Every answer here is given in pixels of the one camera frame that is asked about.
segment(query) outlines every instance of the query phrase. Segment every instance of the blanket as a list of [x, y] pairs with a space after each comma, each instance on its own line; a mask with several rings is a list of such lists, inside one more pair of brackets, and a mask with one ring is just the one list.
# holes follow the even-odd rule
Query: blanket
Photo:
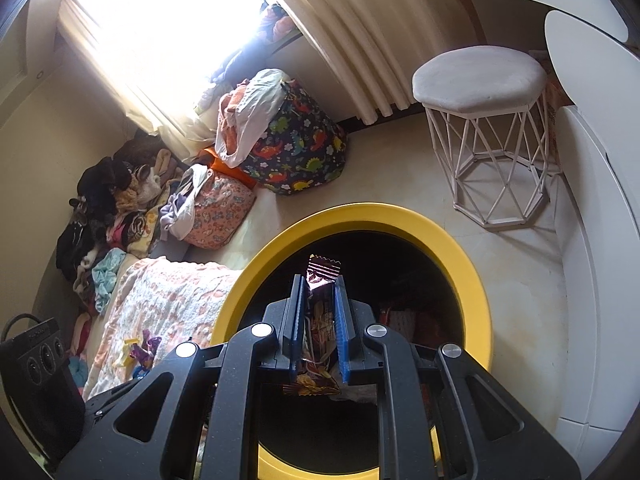
[[189, 338], [208, 346], [220, 308], [240, 272], [213, 262], [169, 262], [164, 257], [145, 258], [130, 266], [117, 286], [84, 399], [131, 378], [114, 363], [124, 340], [142, 336], [144, 329], [162, 337], [156, 363]]

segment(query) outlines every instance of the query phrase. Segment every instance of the tile floor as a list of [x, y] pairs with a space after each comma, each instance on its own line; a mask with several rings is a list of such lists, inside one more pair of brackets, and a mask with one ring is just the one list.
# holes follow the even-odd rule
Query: tile floor
[[494, 376], [549, 430], [560, 410], [567, 356], [564, 274], [550, 206], [531, 228], [494, 234], [454, 211], [426, 117], [410, 116], [350, 136], [340, 178], [283, 197], [257, 192], [254, 208], [224, 248], [192, 248], [191, 261], [242, 269], [275, 235], [323, 209], [352, 202], [404, 206], [445, 228], [473, 261], [494, 326]]

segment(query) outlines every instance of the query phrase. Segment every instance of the dinosaur print bag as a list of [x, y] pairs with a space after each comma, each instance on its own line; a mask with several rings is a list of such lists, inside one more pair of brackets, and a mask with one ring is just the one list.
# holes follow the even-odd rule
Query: dinosaur print bag
[[240, 168], [273, 192], [288, 195], [330, 182], [344, 167], [347, 135], [294, 81], [284, 102]]

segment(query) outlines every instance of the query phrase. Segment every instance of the curtain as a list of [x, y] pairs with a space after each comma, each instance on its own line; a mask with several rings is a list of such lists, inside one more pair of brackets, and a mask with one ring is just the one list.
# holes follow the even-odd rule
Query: curtain
[[447, 50], [476, 44], [459, 0], [280, 0], [373, 124], [390, 104], [414, 102], [417, 68]]
[[[181, 160], [188, 160], [200, 149], [212, 145], [215, 132], [199, 120], [191, 103], [172, 100], [161, 91], [162, 81], [158, 83], [141, 75], [140, 56], [127, 46], [132, 35], [105, 28], [86, 1], [62, 0], [58, 30], [124, 114], [146, 132], [159, 134]], [[162, 41], [163, 34], [180, 32], [161, 31], [158, 41]], [[162, 66], [158, 66], [158, 74], [161, 73]], [[171, 88], [175, 83], [168, 80], [165, 85]]]

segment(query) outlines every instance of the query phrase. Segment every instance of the white stool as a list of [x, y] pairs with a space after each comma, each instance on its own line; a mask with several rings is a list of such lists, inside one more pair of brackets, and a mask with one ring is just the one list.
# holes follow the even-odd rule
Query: white stool
[[[526, 224], [543, 203], [548, 171], [545, 83], [545, 71], [536, 60], [500, 46], [445, 52], [414, 74], [414, 97], [427, 112], [431, 142], [449, 181], [453, 207], [486, 229]], [[498, 132], [495, 117], [507, 114], [513, 115], [511, 126]], [[472, 178], [480, 165], [491, 166], [489, 191], [479, 190], [486, 179], [481, 184], [481, 179]], [[525, 172], [530, 177], [523, 183]], [[486, 174], [486, 168], [479, 173]]]

